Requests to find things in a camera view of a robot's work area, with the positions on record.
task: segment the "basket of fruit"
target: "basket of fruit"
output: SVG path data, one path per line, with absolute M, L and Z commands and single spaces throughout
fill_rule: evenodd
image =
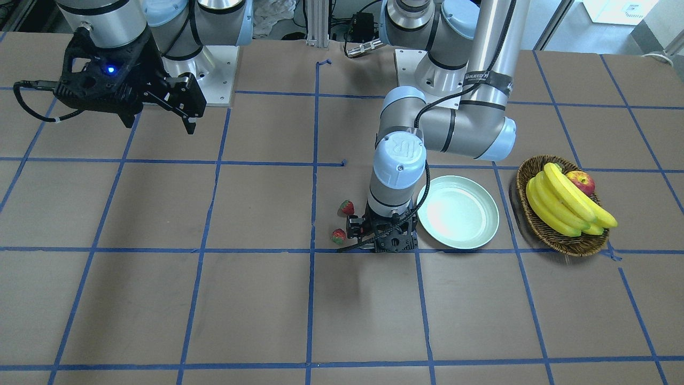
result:
M 577 165 L 552 155 L 524 161 L 516 189 L 532 232 L 552 249 L 569 256 L 598 253 L 618 225 L 601 207 L 594 182 Z

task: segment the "bunch of bananas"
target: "bunch of bananas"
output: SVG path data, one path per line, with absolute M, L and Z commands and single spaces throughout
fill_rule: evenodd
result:
M 618 225 L 608 211 L 577 188 L 555 163 L 546 163 L 530 179 L 525 194 L 537 216 L 565 236 L 580 236 L 583 232 L 601 235 L 605 228 Z

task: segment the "red strawberry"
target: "red strawberry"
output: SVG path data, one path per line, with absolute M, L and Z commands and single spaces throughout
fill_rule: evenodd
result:
M 340 210 L 342 210 L 344 215 L 354 215 L 354 204 L 352 201 L 347 199 L 340 205 Z
M 330 239 L 338 245 L 342 245 L 347 238 L 347 234 L 342 229 L 336 229 L 332 232 Z

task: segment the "red apple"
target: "red apple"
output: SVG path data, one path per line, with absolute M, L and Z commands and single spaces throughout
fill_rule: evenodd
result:
M 565 174 L 565 176 L 568 177 L 568 179 L 572 181 L 573 184 L 576 185 L 577 188 L 579 188 L 588 197 L 594 193 L 596 184 L 594 183 L 592 177 L 590 177 L 589 174 L 585 173 L 584 171 L 571 171 Z

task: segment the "fruit basket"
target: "fruit basket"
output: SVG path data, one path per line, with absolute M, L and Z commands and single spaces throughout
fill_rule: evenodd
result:
M 553 155 L 537 155 L 524 161 L 516 174 L 516 189 L 520 197 L 525 219 L 532 232 L 550 248 L 569 256 L 586 257 L 598 253 L 608 241 L 609 230 L 606 229 L 601 235 L 584 234 L 577 237 L 565 236 L 544 223 L 532 210 L 525 195 L 525 187 L 532 177 L 544 168 L 548 162 L 558 163 L 563 166 L 563 174 L 570 171 L 580 171 L 581 169 L 569 160 Z M 596 204 L 601 205 L 601 201 L 592 194 L 590 197 Z

